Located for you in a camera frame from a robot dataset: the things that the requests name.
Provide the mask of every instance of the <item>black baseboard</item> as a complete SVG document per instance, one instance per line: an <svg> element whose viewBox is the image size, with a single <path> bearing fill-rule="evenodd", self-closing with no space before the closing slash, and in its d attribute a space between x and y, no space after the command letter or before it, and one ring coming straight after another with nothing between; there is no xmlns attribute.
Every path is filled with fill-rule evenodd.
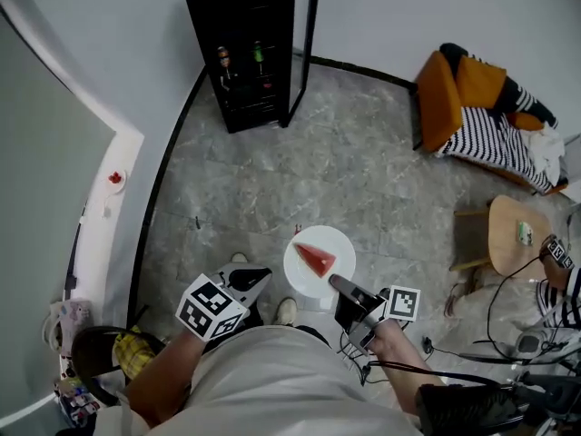
<svg viewBox="0 0 581 436"><path fill-rule="evenodd" d="M143 254L145 253L145 245L147 243L147 236L149 234L149 228L152 224L153 210L155 209L155 203L157 202L157 196L160 193L160 188L162 187L163 177L165 176L165 170L170 162L172 156L173 147L178 140L178 136L182 131L183 122L185 121L188 112L193 104L193 99L200 91L202 83L206 78L206 66L203 67L202 72L198 76L196 83L193 85L193 89L188 95L188 99L183 105L182 112L178 117L178 121L173 128L172 136L170 141L165 147L165 153L163 154L162 162L160 163L160 169L157 171L155 176L155 181L153 183L152 193L149 197L149 202L147 203L147 208L145 209L145 216L143 217L143 225L141 234L139 236L139 242L137 243L137 251L135 252L135 262L133 263L133 275L131 279L131 288L129 291L129 302L127 305L127 328L131 328L134 325L135 312L137 309L137 291L139 290L139 277L141 275Z"/></svg>
<svg viewBox="0 0 581 436"><path fill-rule="evenodd" d="M418 85L416 83L411 83L405 79L401 79L391 74L382 73L381 71L376 71L370 68L363 68L357 66L356 64L337 62L335 60L330 60L329 58L321 58L320 56L312 56L310 62L314 64L321 64L323 66L329 66L331 68L342 69L344 71L351 71L352 73L362 74L368 77L374 77L380 79L381 81L387 81L395 85L399 85L409 90L411 94L415 94L418 90Z"/></svg>

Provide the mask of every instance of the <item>gray tile floor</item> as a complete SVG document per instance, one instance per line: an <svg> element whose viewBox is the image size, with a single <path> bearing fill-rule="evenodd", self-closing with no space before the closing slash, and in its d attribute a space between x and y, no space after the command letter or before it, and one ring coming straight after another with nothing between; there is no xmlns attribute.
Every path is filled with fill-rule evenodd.
<svg viewBox="0 0 581 436"><path fill-rule="evenodd" d="M315 326L338 349L340 329L332 313L293 292L282 270L295 224L327 224L353 242L355 282L374 292L391 284L422 290L419 321L407 329L414 343L428 335L444 344L440 347L454 350L482 339L473 335L481 334L481 328L442 314L453 284L466 276L450 273L448 267L486 252L486 227L478 221L459 226L453 211L481 208L506 194L544 212L565 237L570 202L561 195L532 196L458 160L413 152L417 120L405 89L314 65L289 128L227 134L206 80L158 197L138 294L139 304L151 306L142 327L171 337L179 330L173 314L185 287L198 274L225 264L232 253L243 252L274 272L259 299L266 322L282 298L294 295L299 323ZM577 219L572 237L574 248L581 247ZM498 368L438 352L429 363L435 369L487 375L497 374ZM370 386L370 391L388 405L395 403L385 383Z"/></svg>

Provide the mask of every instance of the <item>small wooden table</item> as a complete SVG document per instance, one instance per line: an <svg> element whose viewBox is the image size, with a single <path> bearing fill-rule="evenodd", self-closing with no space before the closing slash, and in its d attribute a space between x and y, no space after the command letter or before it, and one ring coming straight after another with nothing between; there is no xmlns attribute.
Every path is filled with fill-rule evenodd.
<svg viewBox="0 0 581 436"><path fill-rule="evenodd" d="M497 273L509 276L530 262L538 253L543 241L551 234L551 224L542 214L505 195L496 197L486 210L454 212L455 216L488 216L488 257L450 267L451 271L465 270L491 264ZM518 240L518 223L528 223L533 228L533 245L526 246ZM515 275L521 279L545 279L543 264L537 260Z"/></svg>

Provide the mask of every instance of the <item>white shirt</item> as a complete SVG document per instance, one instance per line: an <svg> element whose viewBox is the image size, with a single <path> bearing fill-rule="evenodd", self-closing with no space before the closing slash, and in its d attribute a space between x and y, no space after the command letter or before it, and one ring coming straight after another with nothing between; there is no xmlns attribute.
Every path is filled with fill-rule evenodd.
<svg viewBox="0 0 581 436"><path fill-rule="evenodd" d="M184 409L164 424L149 430L132 412L122 431L122 413L100 411L94 434L420 435L405 413L368 401L327 344L285 326L253 328L204 355Z"/></svg>

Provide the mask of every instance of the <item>shoe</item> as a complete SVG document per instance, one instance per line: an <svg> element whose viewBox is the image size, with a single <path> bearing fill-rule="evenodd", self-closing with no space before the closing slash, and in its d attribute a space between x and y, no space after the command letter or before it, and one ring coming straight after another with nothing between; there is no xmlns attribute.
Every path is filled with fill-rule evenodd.
<svg viewBox="0 0 581 436"><path fill-rule="evenodd" d="M292 297L287 297L279 305L273 324L292 326L297 319L297 310L297 302Z"/></svg>
<svg viewBox="0 0 581 436"><path fill-rule="evenodd" d="M233 263L248 263L248 259L246 258L246 255L244 255L242 252L235 253L231 257L230 261Z"/></svg>

